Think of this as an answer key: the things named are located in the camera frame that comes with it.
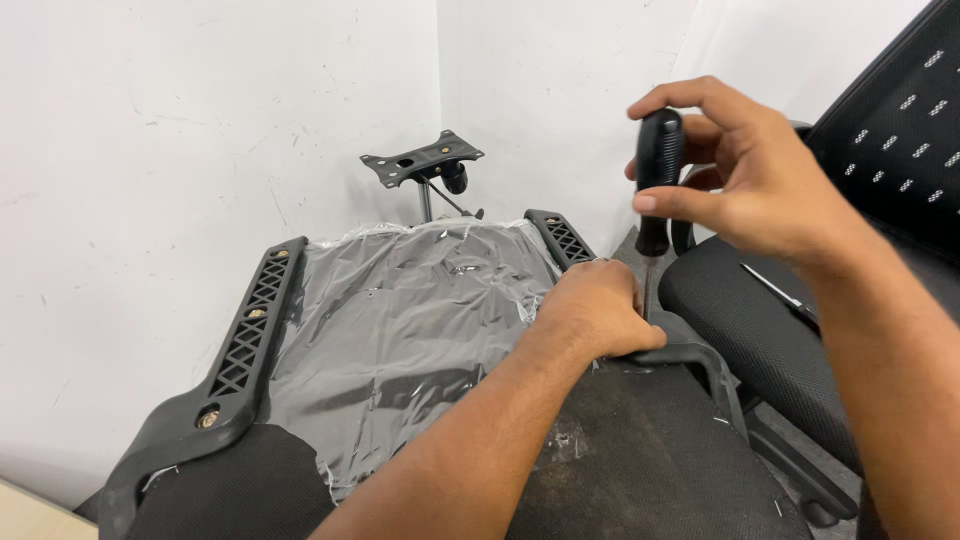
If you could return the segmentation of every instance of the metal pole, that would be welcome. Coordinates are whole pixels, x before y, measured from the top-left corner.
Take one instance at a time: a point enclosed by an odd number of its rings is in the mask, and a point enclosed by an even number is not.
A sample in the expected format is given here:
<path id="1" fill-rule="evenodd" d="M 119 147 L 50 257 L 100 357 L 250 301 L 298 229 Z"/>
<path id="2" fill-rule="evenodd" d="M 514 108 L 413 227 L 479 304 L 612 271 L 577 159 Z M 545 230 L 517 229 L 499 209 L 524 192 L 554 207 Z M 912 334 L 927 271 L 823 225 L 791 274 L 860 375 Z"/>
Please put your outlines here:
<path id="1" fill-rule="evenodd" d="M 433 221 L 433 208 L 430 206 L 430 186 L 426 183 L 417 184 L 417 192 L 420 195 L 420 217 L 423 223 Z"/>

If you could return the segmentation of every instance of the mesh chair backrest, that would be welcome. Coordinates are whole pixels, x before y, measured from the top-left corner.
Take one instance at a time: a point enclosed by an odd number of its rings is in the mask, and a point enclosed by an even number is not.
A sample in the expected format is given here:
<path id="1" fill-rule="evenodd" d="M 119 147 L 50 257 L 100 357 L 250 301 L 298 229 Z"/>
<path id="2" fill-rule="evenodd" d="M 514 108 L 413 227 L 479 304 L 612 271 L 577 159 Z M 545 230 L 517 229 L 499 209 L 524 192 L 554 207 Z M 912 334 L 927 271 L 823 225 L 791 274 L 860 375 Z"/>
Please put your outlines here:
<path id="1" fill-rule="evenodd" d="M 806 143 L 860 211 L 960 258 L 960 1 L 927 6 Z"/>

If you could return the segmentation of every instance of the black fabric seat cushion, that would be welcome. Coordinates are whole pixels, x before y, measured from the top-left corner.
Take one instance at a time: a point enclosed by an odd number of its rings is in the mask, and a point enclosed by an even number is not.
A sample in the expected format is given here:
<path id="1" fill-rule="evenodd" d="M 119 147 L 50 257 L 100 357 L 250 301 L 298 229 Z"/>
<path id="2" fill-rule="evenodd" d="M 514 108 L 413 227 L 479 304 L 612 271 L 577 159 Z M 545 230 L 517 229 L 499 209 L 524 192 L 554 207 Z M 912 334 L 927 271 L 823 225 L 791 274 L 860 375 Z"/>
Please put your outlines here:
<path id="1" fill-rule="evenodd" d="M 957 320 L 960 269 L 915 244 L 890 233 L 885 235 L 927 290 Z M 713 237 L 667 268 L 660 281 L 660 303 L 682 316 L 713 345 L 736 377 L 862 476 L 820 338 L 740 262 L 749 264 L 790 296 L 813 302 L 809 289 L 785 265 L 744 254 Z"/>
<path id="2" fill-rule="evenodd" d="M 527 482 L 515 539 L 809 538 L 746 441 L 683 367 L 588 370 L 560 417 L 586 450 Z M 181 464 L 144 494 L 131 540 L 302 540 L 333 511 L 315 452 L 279 426 Z"/>

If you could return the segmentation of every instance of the left hand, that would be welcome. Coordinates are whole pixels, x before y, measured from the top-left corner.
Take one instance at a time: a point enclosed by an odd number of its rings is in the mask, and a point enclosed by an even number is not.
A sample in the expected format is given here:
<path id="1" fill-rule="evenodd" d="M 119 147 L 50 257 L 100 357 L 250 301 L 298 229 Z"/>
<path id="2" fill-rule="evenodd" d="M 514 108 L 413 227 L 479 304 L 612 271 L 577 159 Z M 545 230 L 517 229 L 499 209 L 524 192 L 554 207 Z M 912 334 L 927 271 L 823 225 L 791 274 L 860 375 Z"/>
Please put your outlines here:
<path id="1" fill-rule="evenodd" d="M 590 361 L 661 349 L 666 333 L 637 313 L 640 293 L 633 271 L 619 260 L 574 264 L 547 292 L 530 330 L 558 335 Z"/>

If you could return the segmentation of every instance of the forearm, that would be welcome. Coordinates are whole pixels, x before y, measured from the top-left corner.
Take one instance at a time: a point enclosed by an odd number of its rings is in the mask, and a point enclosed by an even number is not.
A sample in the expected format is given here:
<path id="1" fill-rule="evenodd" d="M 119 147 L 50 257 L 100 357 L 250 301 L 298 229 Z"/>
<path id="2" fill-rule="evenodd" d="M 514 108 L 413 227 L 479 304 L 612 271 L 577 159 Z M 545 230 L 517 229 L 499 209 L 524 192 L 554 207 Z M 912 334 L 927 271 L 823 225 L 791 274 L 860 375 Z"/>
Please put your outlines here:
<path id="1" fill-rule="evenodd" d="M 801 267 L 884 523 L 900 538 L 960 530 L 960 331 L 879 235 Z"/>
<path id="2" fill-rule="evenodd" d="M 534 325 L 311 538 L 503 538 L 543 437 L 592 360 L 576 339 Z"/>

